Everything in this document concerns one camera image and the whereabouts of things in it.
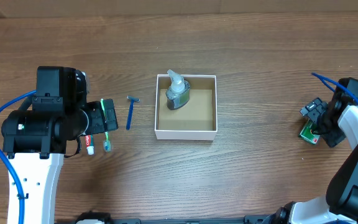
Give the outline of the green white soap package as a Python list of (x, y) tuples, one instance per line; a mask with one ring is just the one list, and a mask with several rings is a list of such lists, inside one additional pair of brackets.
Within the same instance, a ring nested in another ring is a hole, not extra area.
[(310, 144), (317, 144), (320, 135), (313, 134), (314, 123), (309, 119), (302, 127), (298, 137)]

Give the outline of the blue disposable razor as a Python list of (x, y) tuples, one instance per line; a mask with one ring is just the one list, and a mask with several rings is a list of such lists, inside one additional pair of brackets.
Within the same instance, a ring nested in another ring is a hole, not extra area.
[(140, 99), (136, 98), (134, 96), (129, 96), (129, 95), (127, 96), (127, 99), (130, 101), (130, 105), (129, 105), (129, 111), (128, 111), (128, 115), (127, 115), (126, 129), (130, 130), (131, 122), (132, 122), (132, 114), (133, 114), (133, 110), (134, 110), (134, 103), (140, 102)]

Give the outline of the clear soap pump bottle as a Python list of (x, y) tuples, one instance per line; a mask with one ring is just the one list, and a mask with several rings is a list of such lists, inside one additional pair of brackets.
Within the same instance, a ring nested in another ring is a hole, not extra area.
[(170, 110), (177, 110), (190, 100), (190, 84), (182, 75), (173, 70), (168, 70), (167, 74), (171, 79), (171, 85), (165, 92), (167, 107)]

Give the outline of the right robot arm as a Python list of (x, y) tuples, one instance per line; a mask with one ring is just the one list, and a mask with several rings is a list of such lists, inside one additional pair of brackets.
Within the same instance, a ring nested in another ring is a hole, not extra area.
[(264, 223), (358, 223), (358, 80), (318, 77), (331, 91), (330, 102), (314, 99), (300, 110), (313, 134), (329, 147), (347, 139), (352, 152), (331, 179), (326, 194), (307, 202), (290, 202)]

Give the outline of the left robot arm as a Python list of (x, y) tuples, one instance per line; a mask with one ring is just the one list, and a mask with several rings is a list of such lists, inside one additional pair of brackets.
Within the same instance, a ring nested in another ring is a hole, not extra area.
[(8, 223), (53, 223), (67, 142), (118, 128), (112, 99), (89, 102), (88, 77), (71, 67), (39, 66), (35, 93), (4, 120)]

